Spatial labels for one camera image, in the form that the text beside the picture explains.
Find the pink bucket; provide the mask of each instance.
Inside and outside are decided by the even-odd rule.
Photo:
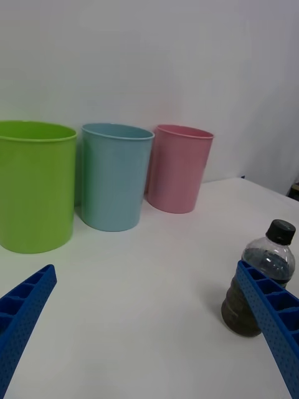
[[[159,125],[154,132],[148,202],[165,212],[191,212],[214,135],[177,125]]]

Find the dark liquid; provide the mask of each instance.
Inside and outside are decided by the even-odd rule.
[[[285,287],[291,279],[289,265],[280,256],[259,248],[244,251],[245,262],[253,265],[267,277]],[[221,307],[222,317],[228,327],[237,334],[255,337],[261,333],[250,306],[234,277]]]

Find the black object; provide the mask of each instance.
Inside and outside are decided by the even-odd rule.
[[[290,245],[296,227],[281,219],[274,219],[266,232],[266,237],[280,245]]]

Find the plastic bucket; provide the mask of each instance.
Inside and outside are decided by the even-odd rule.
[[[50,251],[72,235],[76,132],[44,122],[0,122],[0,244]]]
[[[140,218],[154,134],[90,123],[82,127],[82,219],[104,231],[123,231]]]
[[[177,125],[159,125],[154,132],[148,202],[165,212],[191,212],[214,136]]]

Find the green bucket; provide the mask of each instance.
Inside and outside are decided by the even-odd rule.
[[[0,245],[38,253],[72,235],[75,130],[43,122],[0,122]]]

